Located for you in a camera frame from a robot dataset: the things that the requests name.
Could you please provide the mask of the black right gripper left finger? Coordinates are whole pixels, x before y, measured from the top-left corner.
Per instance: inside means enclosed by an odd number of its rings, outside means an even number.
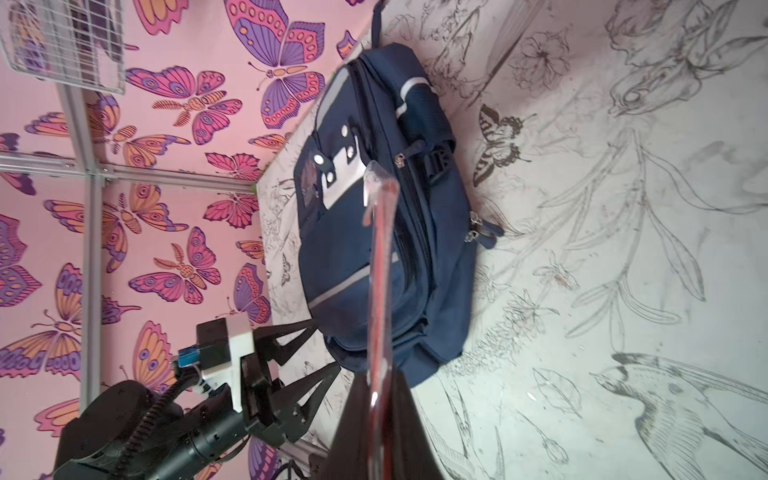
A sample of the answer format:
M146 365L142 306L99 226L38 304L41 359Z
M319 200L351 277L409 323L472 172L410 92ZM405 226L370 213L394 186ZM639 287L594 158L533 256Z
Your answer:
M354 376L339 425L319 473L320 480L368 478L370 393L367 375Z

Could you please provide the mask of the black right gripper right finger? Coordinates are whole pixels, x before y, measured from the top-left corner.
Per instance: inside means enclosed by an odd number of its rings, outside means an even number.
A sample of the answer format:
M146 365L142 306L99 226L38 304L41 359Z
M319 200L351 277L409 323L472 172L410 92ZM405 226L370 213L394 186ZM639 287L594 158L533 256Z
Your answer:
M386 445L390 479L443 479L411 389L399 370L391 381Z

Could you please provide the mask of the red notebook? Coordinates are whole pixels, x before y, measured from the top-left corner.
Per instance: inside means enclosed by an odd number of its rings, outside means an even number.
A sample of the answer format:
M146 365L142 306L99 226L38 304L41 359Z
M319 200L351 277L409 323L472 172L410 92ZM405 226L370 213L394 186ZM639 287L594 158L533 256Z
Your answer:
M370 393L368 478L388 479L386 434L394 365L390 269L400 185L392 174L372 161L363 176L363 193L363 224L372 232L367 343Z

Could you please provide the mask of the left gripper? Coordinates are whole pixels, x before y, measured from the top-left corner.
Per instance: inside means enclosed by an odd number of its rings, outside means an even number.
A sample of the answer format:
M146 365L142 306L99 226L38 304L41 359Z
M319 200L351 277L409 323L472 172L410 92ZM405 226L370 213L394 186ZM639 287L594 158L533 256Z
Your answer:
M284 366L317 331L312 319L254 330L255 351L241 359L242 419L246 432L272 447L293 444L311 427L341 371L337 362L285 385L270 363Z

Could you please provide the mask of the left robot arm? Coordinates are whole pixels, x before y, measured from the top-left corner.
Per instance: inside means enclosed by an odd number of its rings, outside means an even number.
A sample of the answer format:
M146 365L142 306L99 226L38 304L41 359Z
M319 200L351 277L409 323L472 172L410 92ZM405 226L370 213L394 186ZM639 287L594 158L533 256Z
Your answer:
M340 372L330 363L290 384L285 365L313 336L311 320L253 329L246 315L196 327L171 359L174 383L157 393L126 380L109 387L61 434L55 479L193 479L241 451L300 440Z

